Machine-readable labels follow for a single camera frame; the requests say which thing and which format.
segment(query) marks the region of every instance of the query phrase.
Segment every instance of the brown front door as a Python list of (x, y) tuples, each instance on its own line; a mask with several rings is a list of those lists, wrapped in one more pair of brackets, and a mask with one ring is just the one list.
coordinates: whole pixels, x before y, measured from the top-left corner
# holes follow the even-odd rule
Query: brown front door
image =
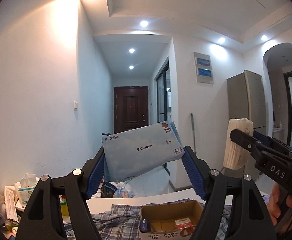
[(148, 87), (114, 87), (114, 133), (148, 125)]

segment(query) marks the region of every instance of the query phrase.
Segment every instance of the metal bolt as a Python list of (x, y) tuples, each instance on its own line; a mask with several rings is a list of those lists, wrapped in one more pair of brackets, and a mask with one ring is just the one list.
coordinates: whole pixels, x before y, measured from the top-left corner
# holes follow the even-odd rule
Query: metal bolt
[(244, 175), (244, 180), (251, 181), (252, 180), (252, 176), (250, 176), (249, 174), (245, 174)]
[(219, 170), (212, 169), (212, 170), (210, 171), (210, 174), (212, 174), (213, 176), (218, 176), (218, 175), (219, 175)]
[(73, 170), (73, 174), (74, 174), (75, 176), (77, 176), (77, 175), (79, 175), (79, 174), (81, 174), (81, 173), (82, 173), (82, 170), (81, 170), (81, 169)]
[(46, 181), (48, 179), (49, 179), (48, 175), (43, 175), (43, 176), (40, 177), (41, 181)]

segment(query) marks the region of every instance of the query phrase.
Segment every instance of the door frame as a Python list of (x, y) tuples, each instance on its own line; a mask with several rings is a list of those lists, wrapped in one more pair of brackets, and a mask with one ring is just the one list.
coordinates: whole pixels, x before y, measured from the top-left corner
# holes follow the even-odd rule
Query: door frame
[(149, 125), (149, 87), (147, 87), (147, 86), (125, 86), (125, 87), (123, 87), (123, 86), (117, 86), (117, 87), (114, 87), (114, 100), (113, 100), (113, 115), (114, 115), (114, 117), (113, 117), (113, 119), (114, 119), (114, 122), (113, 122), (113, 124), (114, 124), (114, 133), (115, 133), (115, 125), (118, 125), (117, 124), (117, 119), (116, 119), (116, 111), (117, 111), (117, 105), (116, 105), (116, 99), (117, 99), (117, 94), (116, 94), (116, 90), (120, 90), (120, 89), (127, 89), (127, 88), (132, 88), (132, 89), (146, 89), (147, 90), (147, 111), (146, 111), (146, 113), (147, 113), (147, 125)]
[(290, 145), (292, 138), (292, 99), (290, 96), (290, 88), (288, 78), (292, 77), (292, 71), (283, 73), (285, 79), (286, 93), (287, 93), (287, 102), (288, 102), (288, 132), (287, 132), (287, 145)]
[(157, 97), (157, 122), (159, 122), (159, 118), (158, 115), (160, 115), (160, 113), (158, 112), (158, 87), (157, 87), (157, 81), (158, 79), (160, 79), (162, 76), (164, 78), (164, 121), (167, 121), (167, 93), (166, 92), (166, 71), (169, 69), (169, 61), (167, 62), (167, 64), (165, 65), (165, 67), (163, 68), (163, 70), (160, 72), (160, 74), (158, 75), (158, 77), (156, 78), (156, 97)]

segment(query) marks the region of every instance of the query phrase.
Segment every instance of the arched doorway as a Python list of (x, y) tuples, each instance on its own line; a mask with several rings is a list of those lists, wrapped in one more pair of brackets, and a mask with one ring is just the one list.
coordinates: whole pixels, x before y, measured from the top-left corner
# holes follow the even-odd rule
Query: arched doorway
[(272, 95), (273, 137), (292, 147), (292, 44), (281, 43), (263, 58)]

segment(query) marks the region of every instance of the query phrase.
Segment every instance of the floor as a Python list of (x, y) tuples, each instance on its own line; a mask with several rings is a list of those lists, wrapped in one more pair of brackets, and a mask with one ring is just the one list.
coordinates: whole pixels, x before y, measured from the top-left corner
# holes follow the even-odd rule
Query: floor
[[(168, 173), (160, 166), (132, 179), (129, 185), (135, 192), (135, 197), (146, 197), (174, 192), (168, 181)], [(275, 182), (262, 174), (255, 183), (260, 191), (269, 195)]]

